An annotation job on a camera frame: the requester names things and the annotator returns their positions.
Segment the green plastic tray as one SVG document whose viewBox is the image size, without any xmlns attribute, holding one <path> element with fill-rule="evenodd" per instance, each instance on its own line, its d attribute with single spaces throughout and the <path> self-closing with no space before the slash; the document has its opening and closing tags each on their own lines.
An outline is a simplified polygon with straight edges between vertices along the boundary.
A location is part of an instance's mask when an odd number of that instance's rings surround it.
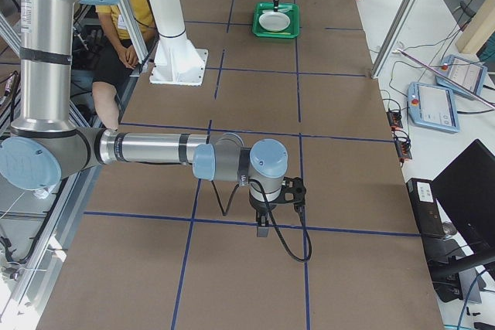
<svg viewBox="0 0 495 330">
<path fill-rule="evenodd" d="M 292 9 L 291 12 L 286 13 L 286 15 L 290 18 L 291 24 L 290 26 L 282 32 L 290 32 L 289 36 L 282 35 L 273 35 L 270 34 L 269 31 L 263 29 L 259 23 L 258 18 L 262 14 L 262 10 L 264 9 L 273 9 L 273 4 L 270 2 L 259 2 L 254 10 L 253 15 L 253 25 L 252 32 L 258 37 L 267 37 L 267 38 L 278 38 L 278 39 L 294 39 L 299 35 L 299 7 L 294 3 L 280 3 L 279 7 L 281 9 Z"/>
</svg>

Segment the left aluminium frame rail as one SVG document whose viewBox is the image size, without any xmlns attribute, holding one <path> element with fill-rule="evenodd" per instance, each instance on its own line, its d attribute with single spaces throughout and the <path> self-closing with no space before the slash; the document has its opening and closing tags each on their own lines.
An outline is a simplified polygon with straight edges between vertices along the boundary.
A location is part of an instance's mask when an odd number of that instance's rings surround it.
<svg viewBox="0 0 495 330">
<path fill-rule="evenodd" d="M 100 172 L 72 175 L 44 199 L 1 182 L 3 329 L 36 327 Z"/>
</svg>

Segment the black computer box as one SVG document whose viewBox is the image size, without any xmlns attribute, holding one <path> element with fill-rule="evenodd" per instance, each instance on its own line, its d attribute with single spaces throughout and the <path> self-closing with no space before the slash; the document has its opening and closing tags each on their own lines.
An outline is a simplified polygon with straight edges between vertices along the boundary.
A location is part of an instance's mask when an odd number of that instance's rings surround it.
<svg viewBox="0 0 495 330">
<path fill-rule="evenodd" d="M 457 234 L 451 222 L 441 220 L 430 180 L 410 178 L 406 187 L 418 231 L 423 237 L 445 240 Z"/>
</svg>

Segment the grey aluminium frame post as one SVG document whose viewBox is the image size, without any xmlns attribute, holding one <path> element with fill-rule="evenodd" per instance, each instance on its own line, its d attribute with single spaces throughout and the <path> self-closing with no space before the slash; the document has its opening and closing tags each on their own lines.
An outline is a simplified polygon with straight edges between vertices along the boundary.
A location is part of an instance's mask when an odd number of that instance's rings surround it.
<svg viewBox="0 0 495 330">
<path fill-rule="evenodd" d="M 387 62 L 387 58 L 391 55 L 392 50 L 398 41 L 401 30 L 405 26 L 408 16 L 414 8 L 416 2 L 417 0 L 402 0 L 370 71 L 371 78 L 377 79 L 383 70 L 384 64 Z"/>
</svg>

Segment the white round plate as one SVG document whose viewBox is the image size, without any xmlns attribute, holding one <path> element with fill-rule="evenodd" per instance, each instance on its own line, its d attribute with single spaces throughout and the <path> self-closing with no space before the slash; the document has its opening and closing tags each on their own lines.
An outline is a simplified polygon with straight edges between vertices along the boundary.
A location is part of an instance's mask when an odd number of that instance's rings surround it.
<svg viewBox="0 0 495 330">
<path fill-rule="evenodd" d="M 287 29 L 290 18 L 284 12 L 263 12 L 258 18 L 259 25 L 269 32 L 281 32 Z"/>
</svg>

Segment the seated person yellow shirt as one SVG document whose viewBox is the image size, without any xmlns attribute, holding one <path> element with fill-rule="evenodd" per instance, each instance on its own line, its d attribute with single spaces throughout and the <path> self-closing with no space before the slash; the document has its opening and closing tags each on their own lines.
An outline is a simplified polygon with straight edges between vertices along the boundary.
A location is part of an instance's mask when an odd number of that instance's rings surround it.
<svg viewBox="0 0 495 330">
<path fill-rule="evenodd" d="M 156 32 L 148 0 L 130 0 L 140 31 L 147 46 L 151 46 Z M 117 88 L 124 83 L 138 65 L 138 55 L 132 44 L 126 22 L 116 5 L 96 7 L 101 27 L 108 43 L 101 50 L 94 71 L 92 95 L 97 116 L 111 130 L 118 129 L 120 111 L 115 101 Z"/>
</svg>

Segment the near blue teach pendant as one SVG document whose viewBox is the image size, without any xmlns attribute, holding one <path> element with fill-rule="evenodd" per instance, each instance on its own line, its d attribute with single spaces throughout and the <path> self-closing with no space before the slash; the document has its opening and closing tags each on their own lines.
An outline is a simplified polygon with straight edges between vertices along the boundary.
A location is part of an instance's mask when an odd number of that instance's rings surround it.
<svg viewBox="0 0 495 330">
<path fill-rule="evenodd" d="M 447 87 L 412 82 L 407 91 L 408 115 L 419 127 L 448 133 L 460 131 L 454 93 Z"/>
</svg>

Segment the far blue teach pendant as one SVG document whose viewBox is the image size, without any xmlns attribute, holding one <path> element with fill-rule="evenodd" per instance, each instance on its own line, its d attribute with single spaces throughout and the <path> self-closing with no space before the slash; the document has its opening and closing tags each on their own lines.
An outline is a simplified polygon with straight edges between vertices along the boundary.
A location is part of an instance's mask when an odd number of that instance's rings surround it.
<svg viewBox="0 0 495 330">
<path fill-rule="evenodd" d="M 451 54 L 442 61 L 442 65 L 439 67 L 439 73 L 472 94 L 479 96 L 487 75 L 487 67 L 480 62 L 472 62 L 461 56 Z M 469 95 L 452 85 L 444 77 L 436 77 L 438 85 L 448 87 L 457 94 L 469 98 Z"/>
</svg>

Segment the clear plastic fork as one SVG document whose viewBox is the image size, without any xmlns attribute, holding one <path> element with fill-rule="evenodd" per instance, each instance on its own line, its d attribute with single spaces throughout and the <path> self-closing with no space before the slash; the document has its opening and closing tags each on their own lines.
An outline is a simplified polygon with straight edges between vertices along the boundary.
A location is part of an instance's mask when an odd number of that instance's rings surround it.
<svg viewBox="0 0 495 330">
<path fill-rule="evenodd" d="M 264 10 L 262 10 L 262 14 L 265 14 L 265 13 L 282 13 L 283 14 L 283 13 L 288 13 L 288 12 L 291 12 L 291 11 L 292 11 L 292 9 L 281 9 L 281 8 L 276 9 L 276 10 L 274 10 L 274 9 L 264 9 Z"/>
</svg>

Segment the black monitor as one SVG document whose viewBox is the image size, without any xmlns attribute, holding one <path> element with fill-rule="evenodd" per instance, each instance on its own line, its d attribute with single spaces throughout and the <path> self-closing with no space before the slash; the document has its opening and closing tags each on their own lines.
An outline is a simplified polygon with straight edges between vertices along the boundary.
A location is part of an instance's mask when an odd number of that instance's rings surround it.
<svg viewBox="0 0 495 330">
<path fill-rule="evenodd" d="M 476 139 L 432 181 L 434 199 L 448 216 L 470 255 L 448 247 L 443 238 L 423 236 L 435 292 L 443 302 L 464 299 L 475 267 L 494 269 L 494 154 Z"/>
</svg>

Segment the blue teach pendant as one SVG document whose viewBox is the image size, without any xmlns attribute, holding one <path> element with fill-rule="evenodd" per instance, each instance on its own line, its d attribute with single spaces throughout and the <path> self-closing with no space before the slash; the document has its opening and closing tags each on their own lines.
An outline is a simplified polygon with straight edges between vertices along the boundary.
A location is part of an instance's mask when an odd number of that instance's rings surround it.
<svg viewBox="0 0 495 330">
<path fill-rule="evenodd" d="M 480 62 L 472 62 L 461 56 L 451 54 L 442 61 L 442 65 L 439 67 L 439 73 L 472 94 L 479 96 L 487 75 L 487 67 Z M 452 85 L 444 77 L 436 77 L 438 85 L 448 87 L 457 94 L 469 98 L 469 95 Z"/>
<path fill-rule="evenodd" d="M 407 91 L 408 115 L 419 127 L 448 133 L 460 131 L 454 93 L 447 87 L 412 82 Z"/>
</svg>

